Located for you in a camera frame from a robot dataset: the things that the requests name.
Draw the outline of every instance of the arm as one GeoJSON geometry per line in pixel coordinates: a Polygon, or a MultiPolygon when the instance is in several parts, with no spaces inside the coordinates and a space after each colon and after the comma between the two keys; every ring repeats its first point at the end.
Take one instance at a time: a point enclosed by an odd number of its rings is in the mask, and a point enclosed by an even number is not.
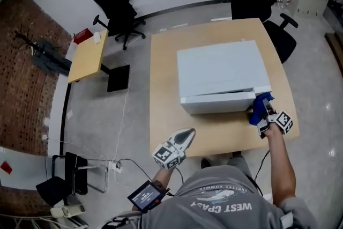
{"type": "Polygon", "coordinates": [[[271,123],[265,135],[271,155],[273,203],[279,206],[285,199],[295,197],[295,174],[279,127],[271,123]]]}
{"type": "MultiPolygon", "coordinates": [[[[167,189],[168,183],[170,181],[170,177],[172,176],[173,171],[174,171],[174,168],[170,170],[164,170],[160,168],[157,174],[152,179],[152,182],[158,181],[165,189],[167,189]]],[[[139,211],[136,206],[133,206],[132,210],[139,211]]]]}

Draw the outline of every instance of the gray t-shirt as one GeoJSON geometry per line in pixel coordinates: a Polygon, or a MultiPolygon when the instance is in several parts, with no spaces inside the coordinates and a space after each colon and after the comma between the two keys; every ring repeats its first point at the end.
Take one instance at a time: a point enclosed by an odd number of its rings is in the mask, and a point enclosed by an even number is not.
{"type": "Polygon", "coordinates": [[[317,228],[305,202],[297,197],[280,208],[257,192],[236,167],[215,166],[190,177],[173,198],[122,228],[283,228],[281,217],[292,212],[297,228],[317,228]]]}

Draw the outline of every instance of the red object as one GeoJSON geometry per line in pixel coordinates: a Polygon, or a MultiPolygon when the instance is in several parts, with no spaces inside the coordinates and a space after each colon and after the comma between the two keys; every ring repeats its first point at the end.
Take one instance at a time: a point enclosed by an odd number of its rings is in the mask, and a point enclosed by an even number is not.
{"type": "Polygon", "coordinates": [[[12,173],[12,168],[6,161],[1,164],[0,168],[8,173],[8,175],[12,173]]]}
{"type": "Polygon", "coordinates": [[[93,36],[90,30],[84,29],[83,31],[79,32],[78,34],[74,35],[74,42],[79,45],[81,42],[84,42],[88,38],[93,36]]]}

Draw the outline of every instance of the brick wall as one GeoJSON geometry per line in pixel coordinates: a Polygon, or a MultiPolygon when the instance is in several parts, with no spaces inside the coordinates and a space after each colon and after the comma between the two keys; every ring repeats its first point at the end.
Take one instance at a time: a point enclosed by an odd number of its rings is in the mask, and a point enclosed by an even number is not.
{"type": "MultiPolygon", "coordinates": [[[[43,120],[49,117],[57,74],[45,74],[31,62],[31,49],[14,30],[44,38],[64,56],[71,36],[32,0],[3,0],[0,3],[0,146],[16,151],[47,155],[43,120]]],[[[36,191],[0,187],[0,213],[35,216],[49,214],[49,207],[36,191]]]]}

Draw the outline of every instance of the white box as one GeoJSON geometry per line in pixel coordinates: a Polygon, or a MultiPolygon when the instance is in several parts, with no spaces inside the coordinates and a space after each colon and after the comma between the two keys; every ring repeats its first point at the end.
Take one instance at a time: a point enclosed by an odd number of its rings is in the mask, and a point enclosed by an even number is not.
{"type": "Polygon", "coordinates": [[[271,92],[255,41],[224,43],[177,52],[180,102],[189,114],[245,111],[271,92]]]}

